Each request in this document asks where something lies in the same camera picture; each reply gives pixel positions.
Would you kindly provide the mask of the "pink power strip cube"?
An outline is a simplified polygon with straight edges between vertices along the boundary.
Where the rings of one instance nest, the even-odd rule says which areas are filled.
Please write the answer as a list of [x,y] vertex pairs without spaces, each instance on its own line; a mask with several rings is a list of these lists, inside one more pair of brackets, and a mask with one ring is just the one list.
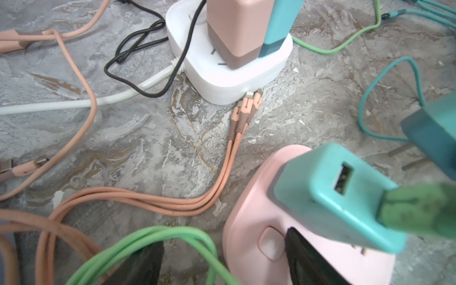
[[295,228],[352,285],[388,285],[395,255],[320,237],[268,197],[280,168],[309,147],[291,145],[272,154],[237,200],[223,229],[223,252],[230,273],[242,285],[290,285],[286,232]]

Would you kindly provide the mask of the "teal USB charger plug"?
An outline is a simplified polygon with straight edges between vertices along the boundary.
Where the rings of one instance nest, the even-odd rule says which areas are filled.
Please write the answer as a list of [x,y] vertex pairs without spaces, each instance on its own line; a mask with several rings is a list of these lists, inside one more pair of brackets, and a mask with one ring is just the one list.
[[395,156],[417,147],[451,180],[456,180],[456,94],[422,107],[400,123],[408,142],[388,153]]

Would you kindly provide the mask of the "light green USB charger plug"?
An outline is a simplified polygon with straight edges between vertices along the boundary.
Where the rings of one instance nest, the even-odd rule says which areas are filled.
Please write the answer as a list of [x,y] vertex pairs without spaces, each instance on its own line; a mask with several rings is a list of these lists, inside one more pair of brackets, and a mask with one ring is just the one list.
[[316,235],[332,241],[401,253],[407,235],[377,221],[393,180],[343,146],[330,143],[280,167],[268,196]]

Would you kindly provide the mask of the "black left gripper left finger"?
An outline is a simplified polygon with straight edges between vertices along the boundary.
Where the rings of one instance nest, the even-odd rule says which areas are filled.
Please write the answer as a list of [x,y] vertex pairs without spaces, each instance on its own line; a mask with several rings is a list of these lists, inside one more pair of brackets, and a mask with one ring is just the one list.
[[163,241],[131,254],[104,285],[157,285],[165,253]]

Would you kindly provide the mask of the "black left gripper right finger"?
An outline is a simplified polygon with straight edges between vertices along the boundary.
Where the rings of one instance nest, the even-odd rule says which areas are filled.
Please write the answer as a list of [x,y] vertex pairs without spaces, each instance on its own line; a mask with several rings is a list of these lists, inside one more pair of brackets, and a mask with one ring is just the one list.
[[287,229],[285,250],[293,285],[349,285],[293,227]]

